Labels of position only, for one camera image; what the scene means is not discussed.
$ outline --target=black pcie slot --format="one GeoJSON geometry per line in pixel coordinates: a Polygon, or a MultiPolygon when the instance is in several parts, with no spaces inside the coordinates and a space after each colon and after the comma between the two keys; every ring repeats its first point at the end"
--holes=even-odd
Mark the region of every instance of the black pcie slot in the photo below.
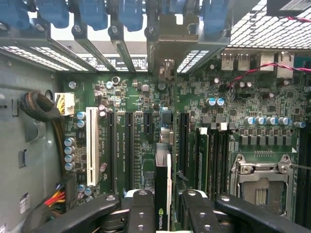
{"type": "Polygon", "coordinates": [[[110,163],[111,190],[117,191],[117,124],[115,113],[107,113],[108,160],[110,163]]]}
{"type": "Polygon", "coordinates": [[[186,176],[188,163],[188,143],[189,143],[189,114],[179,114],[179,170],[186,176]]]}
{"type": "Polygon", "coordinates": [[[125,113],[125,190],[134,189],[134,113],[125,113]]]}

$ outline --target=pcie slot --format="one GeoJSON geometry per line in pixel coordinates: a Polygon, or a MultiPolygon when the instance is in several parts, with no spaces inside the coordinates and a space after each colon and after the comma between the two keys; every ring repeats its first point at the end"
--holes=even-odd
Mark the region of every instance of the pcie slot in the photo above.
{"type": "Polygon", "coordinates": [[[115,113],[107,113],[107,151],[108,160],[111,164],[110,178],[111,178],[111,190],[117,192],[117,119],[115,113]]]}
{"type": "Polygon", "coordinates": [[[188,166],[188,143],[189,143],[189,114],[179,114],[179,170],[182,170],[186,175],[186,168],[188,166]]]}
{"type": "Polygon", "coordinates": [[[86,172],[87,185],[96,186],[99,181],[99,133],[98,108],[86,108],[86,172]]]}
{"type": "Polygon", "coordinates": [[[125,190],[134,188],[134,114],[125,113],[125,190]]]}

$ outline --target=blue latch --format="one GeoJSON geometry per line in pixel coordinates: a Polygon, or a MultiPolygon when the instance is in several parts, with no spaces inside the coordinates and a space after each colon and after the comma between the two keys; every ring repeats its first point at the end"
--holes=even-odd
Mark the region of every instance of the blue latch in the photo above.
{"type": "Polygon", "coordinates": [[[35,4],[42,18],[56,28],[69,25],[69,12],[65,0],[36,0],[35,4]]]}
{"type": "Polygon", "coordinates": [[[0,0],[0,22],[17,29],[29,28],[27,5],[22,0],[0,0]]]}
{"type": "Polygon", "coordinates": [[[170,12],[175,14],[182,14],[186,0],[171,0],[170,12]]]}
{"type": "Polygon", "coordinates": [[[108,15],[104,0],[79,0],[81,20],[94,31],[108,27],[108,15]]]}
{"type": "Polygon", "coordinates": [[[119,0],[119,20],[129,32],[142,29],[142,0],[119,0]]]}
{"type": "Polygon", "coordinates": [[[220,33],[225,27],[229,0],[203,0],[200,16],[204,21],[204,33],[220,33]]]}

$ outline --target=blue capacitor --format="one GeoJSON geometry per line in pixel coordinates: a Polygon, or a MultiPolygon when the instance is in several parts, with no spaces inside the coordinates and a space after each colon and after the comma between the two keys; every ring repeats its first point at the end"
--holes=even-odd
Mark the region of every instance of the blue capacitor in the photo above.
{"type": "Polygon", "coordinates": [[[67,154],[64,160],[66,163],[71,163],[74,160],[74,154],[67,154]]]}
{"type": "Polygon", "coordinates": [[[65,164],[65,170],[66,171],[71,171],[71,170],[74,169],[74,166],[75,166],[74,162],[67,163],[67,164],[65,164]]]}
{"type": "Polygon", "coordinates": [[[93,193],[93,188],[92,187],[86,187],[84,194],[87,196],[91,196],[93,193]]]}
{"type": "Polygon", "coordinates": [[[83,183],[79,184],[79,186],[78,186],[78,192],[79,193],[84,193],[85,189],[86,189],[85,184],[83,184],[83,183]]]}
{"type": "Polygon", "coordinates": [[[72,154],[72,153],[74,153],[74,147],[66,147],[65,149],[64,149],[64,152],[65,152],[65,154],[72,154]]]}

